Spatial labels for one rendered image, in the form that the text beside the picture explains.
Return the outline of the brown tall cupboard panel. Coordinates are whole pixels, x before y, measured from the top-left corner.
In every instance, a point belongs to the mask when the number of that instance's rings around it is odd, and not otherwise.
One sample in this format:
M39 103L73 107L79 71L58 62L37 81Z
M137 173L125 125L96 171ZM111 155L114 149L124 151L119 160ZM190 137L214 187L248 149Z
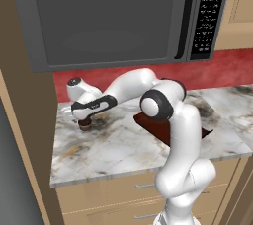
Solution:
M56 191L49 186L57 108L53 75L32 71L15 0L0 0L0 96L42 225L64 225Z

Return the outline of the grey microwave oven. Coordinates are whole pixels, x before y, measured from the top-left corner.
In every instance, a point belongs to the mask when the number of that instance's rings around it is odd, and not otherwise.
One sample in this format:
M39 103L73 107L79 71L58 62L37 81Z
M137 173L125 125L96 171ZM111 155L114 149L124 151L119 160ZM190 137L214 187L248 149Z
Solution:
M208 60L225 0L193 0L178 50L185 0L15 0L35 72Z

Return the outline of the beige drawer front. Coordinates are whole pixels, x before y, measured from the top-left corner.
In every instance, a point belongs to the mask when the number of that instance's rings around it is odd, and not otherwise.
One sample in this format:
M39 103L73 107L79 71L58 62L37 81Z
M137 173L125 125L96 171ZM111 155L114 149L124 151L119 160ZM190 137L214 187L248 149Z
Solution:
M230 184L238 162L238 159L214 162L216 178L210 186ZM61 211L72 212L93 207L102 208L111 204L128 204L135 200L161 196L155 187L135 187L135 185L153 184L155 175L156 173L152 172L107 181L58 187L56 192Z
M193 215L201 225L212 225L226 197L231 197L229 183L207 187L196 200ZM134 219L133 216L160 213L165 207L161 196L111 204L102 208L63 212L65 225L153 225L155 217Z

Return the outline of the brown cupcake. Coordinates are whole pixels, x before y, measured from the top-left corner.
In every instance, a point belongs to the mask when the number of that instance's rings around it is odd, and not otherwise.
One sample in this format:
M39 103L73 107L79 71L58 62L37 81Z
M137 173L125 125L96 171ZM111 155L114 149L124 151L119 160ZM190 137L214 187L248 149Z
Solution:
M78 125L82 131L88 131L91 128L91 119L79 120Z

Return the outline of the dark red tray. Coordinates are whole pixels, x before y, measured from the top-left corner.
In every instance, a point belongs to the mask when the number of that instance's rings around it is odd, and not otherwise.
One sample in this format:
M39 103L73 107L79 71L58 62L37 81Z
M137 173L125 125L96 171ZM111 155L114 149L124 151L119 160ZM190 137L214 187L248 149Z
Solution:
M170 119L155 120L143 112L136 114L134 121L166 145L174 148L192 142L200 142L211 133L202 128L200 116L175 115Z

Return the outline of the beige wall cupboard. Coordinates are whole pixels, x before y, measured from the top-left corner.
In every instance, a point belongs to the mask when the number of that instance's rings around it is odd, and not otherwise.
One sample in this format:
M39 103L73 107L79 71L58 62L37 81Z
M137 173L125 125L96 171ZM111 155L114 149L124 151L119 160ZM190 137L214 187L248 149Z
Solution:
M253 48L253 0L226 0L215 50Z

